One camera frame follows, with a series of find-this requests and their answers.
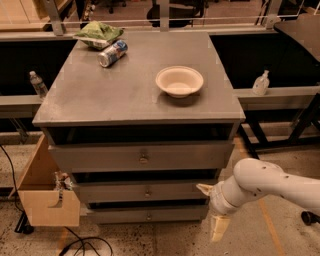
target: concrete floor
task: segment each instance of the concrete floor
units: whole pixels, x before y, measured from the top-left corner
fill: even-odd
[[[16,178],[30,158],[37,137],[29,144],[18,145],[17,136],[0,136],[10,155]],[[220,180],[232,173],[240,159],[248,157],[241,139]],[[260,153],[262,160],[280,165],[291,174],[320,178],[320,145],[293,147]],[[0,187],[13,186],[9,162],[0,152]],[[219,243],[210,243],[210,219],[201,223],[179,222],[158,224],[96,225],[81,217],[80,226],[72,230],[80,237],[97,236],[107,240],[117,256],[216,256],[246,255],[300,256],[320,255],[320,225],[306,226],[300,218],[300,207],[284,199],[267,196],[248,203],[234,214],[231,224]],[[36,227],[30,235],[14,232],[20,212],[13,201],[2,197],[0,201],[0,255],[59,255],[64,246],[76,238],[63,227]],[[101,241],[93,242],[100,255],[110,255]],[[77,244],[66,255],[74,255]],[[89,246],[85,255],[97,255]]]

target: small bottle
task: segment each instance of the small bottle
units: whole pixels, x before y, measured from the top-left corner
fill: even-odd
[[[269,70],[265,70],[262,76],[259,76],[253,84],[252,91],[259,96],[265,95],[269,87]]]
[[[35,89],[36,93],[43,100],[48,93],[47,86],[44,84],[42,78],[36,74],[36,72],[31,71],[29,74],[30,74],[30,83],[33,85],[33,88]]]

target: black cable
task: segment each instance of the black cable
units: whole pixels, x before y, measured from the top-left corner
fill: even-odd
[[[78,236],[75,232],[73,232],[70,228],[65,227],[70,233],[72,233],[76,238],[78,238],[79,241],[81,241],[81,247],[76,251],[75,255],[77,254],[77,252],[83,247],[82,249],[82,255],[85,255],[85,243],[81,240],[81,237]]]
[[[14,185],[14,189],[15,189],[15,193],[14,193],[14,205],[15,207],[21,211],[24,212],[24,210],[20,209],[20,207],[17,204],[17,193],[18,193],[18,189],[17,189],[17,183],[16,183],[16,178],[15,178],[15,174],[14,174],[14,167],[11,161],[10,156],[8,155],[7,151],[4,149],[4,147],[0,144],[0,148],[2,149],[2,151],[4,152],[4,154],[6,155],[6,157],[8,158],[10,165],[11,165],[11,171],[12,171],[12,180],[13,180],[13,185]]]
[[[73,232],[70,228],[67,228],[67,227],[65,227],[65,228],[66,228],[68,231],[70,231],[74,236],[76,236],[76,237],[78,238],[78,240],[76,240],[76,241],[68,244],[66,247],[64,247],[64,248],[62,249],[62,251],[60,252],[59,256],[65,255],[65,254],[69,251],[69,249],[71,248],[72,245],[74,245],[74,244],[76,244],[76,243],[79,243],[79,242],[81,242],[81,247],[76,251],[76,253],[75,253],[74,255],[76,255],[77,252],[78,252],[81,248],[83,249],[83,252],[84,252],[84,250],[85,250],[85,248],[84,248],[84,247],[85,247],[85,244],[89,244],[89,245],[92,247],[92,249],[95,251],[95,253],[96,253],[97,255],[99,255],[99,253],[98,253],[97,250],[92,246],[91,243],[89,243],[89,242],[84,242],[85,240],[94,240],[94,239],[95,239],[95,240],[101,240],[101,241],[103,241],[104,243],[106,243],[106,244],[108,245],[109,249],[110,249],[110,256],[113,256],[113,255],[114,255],[111,245],[110,245],[105,239],[100,238],[100,237],[95,237],[95,236],[81,238],[81,237],[79,237],[75,232]]]
[[[84,248],[84,246],[85,246],[86,244],[90,245],[91,248],[94,250],[94,252],[95,252],[98,256],[100,256],[100,254],[97,252],[96,248],[94,248],[93,245],[92,245],[91,243],[89,243],[89,242],[85,242],[83,245],[81,245],[81,246],[78,248],[78,250],[77,250],[73,255],[76,256],[77,253],[78,253],[78,251],[79,251],[82,247]]]

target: paper bowl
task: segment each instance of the paper bowl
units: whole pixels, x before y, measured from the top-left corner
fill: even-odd
[[[184,66],[162,69],[156,77],[158,87],[174,98],[184,98],[199,91],[203,77],[197,71]]]

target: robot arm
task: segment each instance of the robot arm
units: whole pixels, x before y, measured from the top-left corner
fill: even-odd
[[[221,239],[229,223],[228,215],[243,204],[269,194],[320,214],[320,180],[291,175],[278,165],[253,158],[240,160],[227,180],[215,186],[198,184],[197,187],[210,197],[210,208],[215,212],[213,241]]]

